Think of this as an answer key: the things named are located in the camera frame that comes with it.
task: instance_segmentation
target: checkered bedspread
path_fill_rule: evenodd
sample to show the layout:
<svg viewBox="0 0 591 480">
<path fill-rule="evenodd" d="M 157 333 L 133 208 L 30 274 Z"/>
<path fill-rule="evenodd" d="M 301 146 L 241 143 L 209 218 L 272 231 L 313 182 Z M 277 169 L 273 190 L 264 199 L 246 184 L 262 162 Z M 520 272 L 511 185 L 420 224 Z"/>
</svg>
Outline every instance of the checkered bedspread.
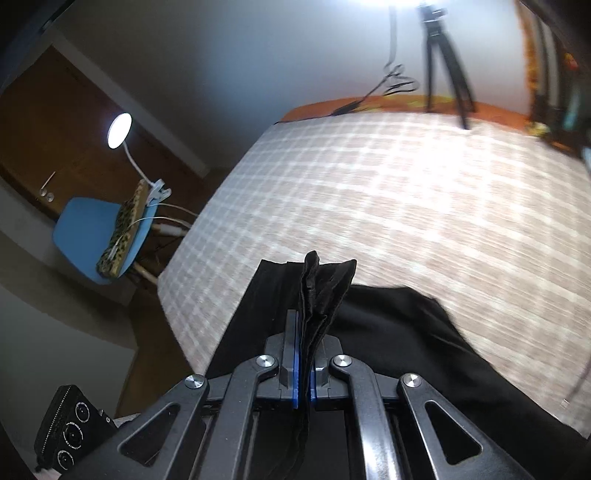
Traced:
<svg viewBox="0 0 591 480">
<path fill-rule="evenodd" d="M 591 183 L 584 165 L 486 122 L 357 113 L 271 127 L 207 204 L 158 281 L 203 372 L 261 258 L 358 260 L 354 282 L 438 298 L 466 339 L 587 435 Z"/>
</svg>

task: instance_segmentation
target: black metal frame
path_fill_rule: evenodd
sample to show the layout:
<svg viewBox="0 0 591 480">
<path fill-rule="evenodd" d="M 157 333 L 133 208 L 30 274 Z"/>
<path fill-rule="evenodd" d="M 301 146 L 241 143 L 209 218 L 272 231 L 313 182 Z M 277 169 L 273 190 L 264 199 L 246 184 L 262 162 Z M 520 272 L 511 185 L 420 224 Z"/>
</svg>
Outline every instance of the black metal frame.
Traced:
<svg viewBox="0 0 591 480">
<path fill-rule="evenodd" d="M 427 35 L 427 112 L 431 111 L 433 103 L 433 48 L 439 46 L 456 95 L 456 108 L 462 119 L 462 126 L 468 130 L 466 112 L 476 112 L 476 106 L 460 61 L 439 21 L 445 15 L 445 11 L 435 10 L 430 5 L 421 5 L 418 9 Z"/>
<path fill-rule="evenodd" d="M 209 381 L 193 376 L 180 382 L 62 478 L 248 479 L 258 412 L 294 408 L 297 331 L 297 313 L 290 311 L 285 333 L 267 339 L 266 357 L 247 360 L 230 375 Z M 345 411 L 351 478 L 410 478 L 407 438 L 398 428 L 398 420 L 406 415 L 434 478 L 531 479 L 424 379 L 416 375 L 409 382 L 406 375 L 396 379 L 375 374 L 348 356 L 335 363 L 342 353 L 337 338 L 327 335 L 322 340 L 310 398 L 317 410 Z M 200 386 L 195 377 L 201 379 Z M 446 460 L 428 413 L 433 404 L 477 445 L 476 452 L 457 465 Z M 161 426 L 156 433 L 155 424 Z"/>
</svg>

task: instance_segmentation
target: white wall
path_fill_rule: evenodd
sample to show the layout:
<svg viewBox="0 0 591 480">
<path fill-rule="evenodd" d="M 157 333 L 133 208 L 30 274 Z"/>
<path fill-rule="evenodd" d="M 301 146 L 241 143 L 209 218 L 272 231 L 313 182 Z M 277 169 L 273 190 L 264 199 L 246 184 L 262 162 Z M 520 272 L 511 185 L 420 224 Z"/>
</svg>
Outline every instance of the white wall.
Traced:
<svg viewBox="0 0 591 480">
<path fill-rule="evenodd" d="M 0 305 L 0 421 L 32 467 L 35 436 L 57 387 L 77 385 L 112 416 L 134 350 L 68 327 L 1 285 Z"/>
<path fill-rule="evenodd" d="M 210 166 L 231 166 L 290 109 L 377 83 L 389 25 L 376 2 L 77 0 L 57 28 Z M 476 99 L 526 112 L 514 0 L 437 4 Z M 398 41 L 398 61 L 422 83 L 414 8 L 398 9 Z M 437 93 L 448 92 L 440 68 Z"/>
<path fill-rule="evenodd" d="M 0 178 L 0 231 L 48 267 L 121 305 L 128 305 L 135 286 L 125 277 L 111 285 L 97 285 L 82 275 L 54 245 L 55 223 L 22 198 Z"/>
</svg>

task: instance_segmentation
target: light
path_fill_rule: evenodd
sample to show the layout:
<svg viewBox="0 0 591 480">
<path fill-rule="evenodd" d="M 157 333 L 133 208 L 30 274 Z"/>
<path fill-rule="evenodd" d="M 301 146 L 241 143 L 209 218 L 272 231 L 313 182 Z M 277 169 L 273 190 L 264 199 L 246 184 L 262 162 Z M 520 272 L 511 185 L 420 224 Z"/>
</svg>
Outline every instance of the light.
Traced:
<svg viewBox="0 0 591 480">
<path fill-rule="evenodd" d="M 117 148 L 120 146 L 131 128 L 131 115 L 128 113 L 122 113 L 119 115 L 109 127 L 109 133 L 107 133 L 107 143 L 111 148 Z"/>
</svg>

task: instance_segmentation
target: cable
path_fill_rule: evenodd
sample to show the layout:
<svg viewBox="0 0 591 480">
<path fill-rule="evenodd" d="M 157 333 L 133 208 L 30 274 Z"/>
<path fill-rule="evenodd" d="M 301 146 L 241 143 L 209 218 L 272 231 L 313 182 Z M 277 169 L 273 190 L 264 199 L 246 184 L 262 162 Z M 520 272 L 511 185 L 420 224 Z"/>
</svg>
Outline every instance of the cable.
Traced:
<svg viewBox="0 0 591 480">
<path fill-rule="evenodd" d="M 347 103 L 347 105 L 343 105 L 335 109 L 331 113 L 331 116 L 344 115 L 345 113 L 352 112 L 364 101 L 366 101 L 372 93 L 374 93 L 378 88 L 388 81 L 393 81 L 393 83 L 386 88 L 386 91 L 383 93 L 384 96 L 390 96 L 396 93 L 410 93 L 418 90 L 418 81 L 412 77 L 402 75 L 404 73 L 404 65 L 401 63 L 397 65 L 394 64 L 398 49 L 396 8 L 393 5 L 390 5 L 388 9 L 390 13 L 390 54 L 388 56 L 388 62 L 386 65 L 384 65 L 384 78 L 363 98 L 360 100 L 355 100 L 351 103 Z"/>
<path fill-rule="evenodd" d="M 191 210 L 186 209 L 185 207 L 180 207 L 178 205 L 173 205 L 172 203 L 164 203 L 164 202 L 160 202 L 160 203 L 153 203 L 152 205 L 148 205 L 149 207 L 153 207 L 155 205 L 162 205 L 164 207 L 172 207 L 172 208 L 178 208 L 179 210 L 182 210 L 183 212 L 187 212 L 190 213 L 191 215 L 193 215 L 194 217 L 198 217 L 198 214 L 196 214 L 195 212 L 192 212 Z"/>
<path fill-rule="evenodd" d="M 113 260 L 113 258 L 115 257 L 115 253 L 117 252 L 117 246 L 119 245 L 119 242 L 121 242 L 121 239 L 124 237 L 124 235 L 127 233 L 127 230 L 129 230 L 131 227 L 133 227 L 136 223 L 141 222 L 142 220 L 170 220 L 171 222 L 177 222 L 180 223 L 181 225 L 187 227 L 187 228 L 191 228 L 191 225 L 188 222 L 185 222 L 184 220 L 179 220 L 177 218 L 170 218 L 170 217 L 143 217 L 143 218 L 138 218 L 137 220 L 131 222 L 126 228 L 125 228 L 125 232 L 123 232 L 119 238 L 117 239 L 117 241 L 115 242 L 115 244 L 113 245 L 113 247 L 111 248 L 111 251 L 109 252 L 109 260 Z"/>
</svg>

